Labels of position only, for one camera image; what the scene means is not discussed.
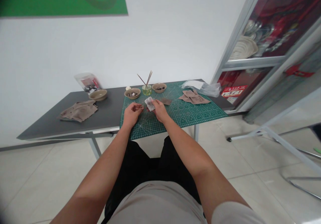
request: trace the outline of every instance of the bowl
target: bowl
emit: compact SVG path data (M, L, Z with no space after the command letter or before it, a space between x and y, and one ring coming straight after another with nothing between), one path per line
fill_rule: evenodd
M132 97L127 96L127 94L132 94L132 93L136 93L137 95ZM133 89L126 90L124 95L129 99L137 99L140 96L140 89L133 88Z
M89 95L89 98L96 101L101 101L107 98L107 90L96 90Z
M167 85L164 83L157 83L157 84L153 84L151 87L156 93L162 93L165 91L165 89L167 88Z

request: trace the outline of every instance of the hand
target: hand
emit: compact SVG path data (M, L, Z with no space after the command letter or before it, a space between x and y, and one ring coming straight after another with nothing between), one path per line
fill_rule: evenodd
M153 105L155 106L155 110L153 111L156 115L156 118L159 122L164 123L166 120L170 119L165 106L159 100L153 100Z
M124 122L123 126L127 126L129 128L134 127L137 122L138 116L141 112L143 112L144 106L138 103L131 103L124 112Z

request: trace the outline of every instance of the glass cabinet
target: glass cabinet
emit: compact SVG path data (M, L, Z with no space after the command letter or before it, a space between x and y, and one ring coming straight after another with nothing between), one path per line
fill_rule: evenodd
M248 0L212 83L237 109L321 22L321 0Z

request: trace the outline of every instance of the forearm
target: forearm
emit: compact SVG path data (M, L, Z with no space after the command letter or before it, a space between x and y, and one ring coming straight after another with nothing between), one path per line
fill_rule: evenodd
M108 199L117 179L130 134L123 126L105 152L88 172L74 196Z
M177 154L195 181L206 217L211 217L215 208L227 201L249 206L192 137L170 118L164 125Z
M192 176L200 172L217 169L206 151L171 118L164 122L176 152Z
M51 223L97 223L124 158L131 127L123 126Z

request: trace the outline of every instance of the black pants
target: black pants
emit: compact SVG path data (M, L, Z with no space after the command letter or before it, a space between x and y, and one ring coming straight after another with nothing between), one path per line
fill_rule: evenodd
M182 186L200 204L195 182L178 156L169 136L164 140L160 158L149 158L134 141L129 141L123 163L105 207L107 223L119 203L139 184L146 181L173 181Z

